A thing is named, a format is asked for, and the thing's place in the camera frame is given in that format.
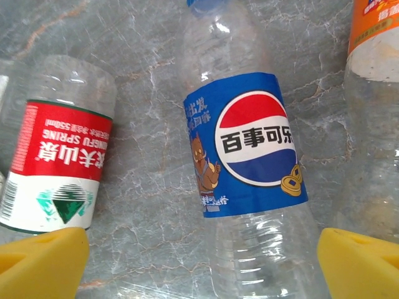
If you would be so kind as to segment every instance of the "bottle label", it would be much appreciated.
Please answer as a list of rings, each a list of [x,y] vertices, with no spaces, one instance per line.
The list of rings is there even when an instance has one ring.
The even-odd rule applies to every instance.
[[[0,203],[0,223],[24,232],[89,228],[112,119],[28,100]]]
[[[378,34],[399,26],[399,0],[355,0],[349,54]]]
[[[205,217],[307,201],[276,76],[214,81],[188,95],[185,112]]]

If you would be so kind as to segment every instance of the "blue label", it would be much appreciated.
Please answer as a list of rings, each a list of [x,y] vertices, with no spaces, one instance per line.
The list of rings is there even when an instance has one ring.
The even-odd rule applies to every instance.
[[[307,201],[276,76],[217,80],[188,95],[184,104],[205,217]]]

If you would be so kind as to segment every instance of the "gold coin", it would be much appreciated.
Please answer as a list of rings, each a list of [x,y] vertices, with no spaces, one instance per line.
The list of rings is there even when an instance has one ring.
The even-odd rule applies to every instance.
[[[302,171],[300,170],[300,166],[296,164],[291,171],[291,176],[296,178],[299,181],[299,184],[302,184],[304,178],[302,177]]]
[[[281,189],[291,196],[300,196],[300,182],[293,176],[284,176],[281,179]]]

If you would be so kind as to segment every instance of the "red label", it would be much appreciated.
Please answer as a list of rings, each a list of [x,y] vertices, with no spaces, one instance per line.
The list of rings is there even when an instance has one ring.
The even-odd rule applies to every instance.
[[[29,100],[11,171],[100,181],[111,127],[94,112]]]

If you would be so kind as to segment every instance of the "cartoon character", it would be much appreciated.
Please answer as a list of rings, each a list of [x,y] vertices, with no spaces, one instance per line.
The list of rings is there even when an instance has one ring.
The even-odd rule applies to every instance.
[[[197,177],[198,189],[201,196],[214,196],[213,190],[218,185],[221,166],[218,162],[213,165],[206,158],[206,152],[202,147],[202,143],[198,133],[191,140],[191,150],[193,153],[195,174]]]

